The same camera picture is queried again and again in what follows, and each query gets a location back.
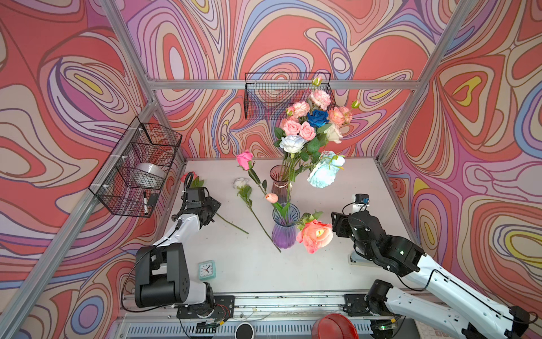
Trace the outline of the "coral pink rose stem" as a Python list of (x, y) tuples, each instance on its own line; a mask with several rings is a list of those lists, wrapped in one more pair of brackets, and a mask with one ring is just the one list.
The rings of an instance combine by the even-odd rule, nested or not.
[(303, 244), (309, 254), (315, 254), (333, 240), (333, 226), (330, 223), (321, 222), (322, 215), (322, 211), (304, 213), (296, 223), (299, 229), (296, 241)]

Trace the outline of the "blue purple glass vase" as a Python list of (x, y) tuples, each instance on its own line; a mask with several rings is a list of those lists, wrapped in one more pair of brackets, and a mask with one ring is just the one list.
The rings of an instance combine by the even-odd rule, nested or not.
[(301, 213), (295, 205), (290, 205), (283, 217), (277, 209), (272, 212), (275, 226), (272, 230), (272, 241), (279, 249), (289, 249), (296, 243), (298, 229), (296, 224), (301, 219)]

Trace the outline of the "pink tulip stem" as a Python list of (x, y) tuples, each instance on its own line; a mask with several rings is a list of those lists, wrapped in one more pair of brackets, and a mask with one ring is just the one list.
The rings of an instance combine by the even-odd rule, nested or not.
[(279, 196), (274, 193), (266, 194), (265, 199), (273, 205), (275, 210), (281, 215), (282, 219), (286, 220), (289, 213), (290, 203), (279, 203)]

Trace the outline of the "pink glass vase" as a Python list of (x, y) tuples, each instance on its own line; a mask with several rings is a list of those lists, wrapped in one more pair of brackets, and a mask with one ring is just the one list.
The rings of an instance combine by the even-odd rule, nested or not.
[(276, 165), (270, 171), (272, 179), (271, 192), (278, 196), (278, 202), (286, 204), (292, 198), (292, 185), (289, 181), (289, 168), (284, 165)]

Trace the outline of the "white blue rose stem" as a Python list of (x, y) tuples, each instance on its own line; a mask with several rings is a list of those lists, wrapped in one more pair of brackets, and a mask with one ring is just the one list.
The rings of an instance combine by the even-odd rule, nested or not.
[(299, 135), (289, 135), (281, 138), (279, 147), (284, 151), (281, 180), (286, 182), (287, 201), (291, 200), (292, 183), (302, 172), (303, 158), (301, 154), (306, 140)]

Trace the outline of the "light pink rose stem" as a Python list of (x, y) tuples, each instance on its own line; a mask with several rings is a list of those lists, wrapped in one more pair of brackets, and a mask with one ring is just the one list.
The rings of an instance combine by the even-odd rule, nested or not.
[(299, 136), (305, 141), (312, 141), (314, 138), (316, 138), (316, 130), (309, 124), (308, 121), (305, 121), (301, 124)]

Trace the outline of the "small pink rosebud stem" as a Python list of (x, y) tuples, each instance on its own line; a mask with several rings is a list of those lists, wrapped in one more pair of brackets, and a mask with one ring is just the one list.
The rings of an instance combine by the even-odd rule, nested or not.
[(296, 136), (301, 131), (301, 124), (294, 120), (285, 120), (282, 123), (281, 129), (286, 136)]

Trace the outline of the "magenta rose stem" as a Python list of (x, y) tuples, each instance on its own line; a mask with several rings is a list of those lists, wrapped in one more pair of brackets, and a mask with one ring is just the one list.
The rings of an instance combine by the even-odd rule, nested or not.
[(250, 178), (257, 184), (259, 189), (262, 191), (264, 196), (268, 194), (267, 190), (267, 182), (261, 181), (259, 176), (256, 174), (254, 170), (255, 166), (255, 160), (254, 155), (250, 151), (244, 151), (236, 156), (236, 160), (238, 163), (238, 166), (245, 172), (248, 173)]

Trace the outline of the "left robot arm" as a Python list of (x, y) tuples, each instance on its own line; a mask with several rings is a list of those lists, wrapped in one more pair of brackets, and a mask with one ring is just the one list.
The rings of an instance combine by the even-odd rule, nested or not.
[(215, 306), (210, 284), (190, 276), (183, 246), (203, 226), (213, 222), (220, 206), (210, 197), (200, 208), (183, 207), (172, 216), (172, 226), (164, 237), (138, 250), (134, 292), (137, 307)]

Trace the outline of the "black marker pen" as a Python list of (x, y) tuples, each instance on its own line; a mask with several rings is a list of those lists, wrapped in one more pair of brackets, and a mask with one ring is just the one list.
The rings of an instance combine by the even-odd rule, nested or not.
[(148, 216), (149, 209), (148, 209), (148, 197), (147, 192), (143, 192), (143, 212), (144, 216)]

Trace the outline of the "white tape roll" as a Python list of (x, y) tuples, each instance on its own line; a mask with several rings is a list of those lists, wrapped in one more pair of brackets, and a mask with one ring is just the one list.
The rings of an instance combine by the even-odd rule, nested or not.
[(136, 165), (136, 169), (142, 171), (153, 179), (164, 179), (166, 172), (159, 165), (152, 164), (150, 162), (141, 162)]

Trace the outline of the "small teal alarm clock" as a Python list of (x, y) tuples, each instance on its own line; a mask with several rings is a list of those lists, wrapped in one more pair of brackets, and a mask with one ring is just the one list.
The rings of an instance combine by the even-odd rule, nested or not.
[(216, 278), (217, 268), (213, 260), (203, 261), (198, 264), (198, 279), (209, 281)]

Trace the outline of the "red emergency stop button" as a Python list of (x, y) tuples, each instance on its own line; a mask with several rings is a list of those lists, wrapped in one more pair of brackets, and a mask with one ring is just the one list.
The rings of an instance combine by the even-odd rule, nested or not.
[(311, 330), (312, 339), (358, 339), (353, 323), (341, 314), (329, 314), (317, 320)]

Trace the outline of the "white calculator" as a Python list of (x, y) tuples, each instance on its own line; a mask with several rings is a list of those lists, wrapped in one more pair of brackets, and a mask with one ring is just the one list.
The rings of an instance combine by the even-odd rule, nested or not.
[(442, 338), (442, 333), (433, 327), (421, 323), (420, 321), (415, 321), (416, 327), (419, 332), (420, 339), (439, 339)]

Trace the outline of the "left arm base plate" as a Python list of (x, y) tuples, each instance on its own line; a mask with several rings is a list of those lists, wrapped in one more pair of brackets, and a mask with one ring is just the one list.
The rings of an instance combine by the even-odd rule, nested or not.
[(226, 321), (234, 316), (234, 306), (234, 295), (218, 295), (214, 297), (213, 304), (203, 303), (178, 307), (176, 317), (181, 320)]

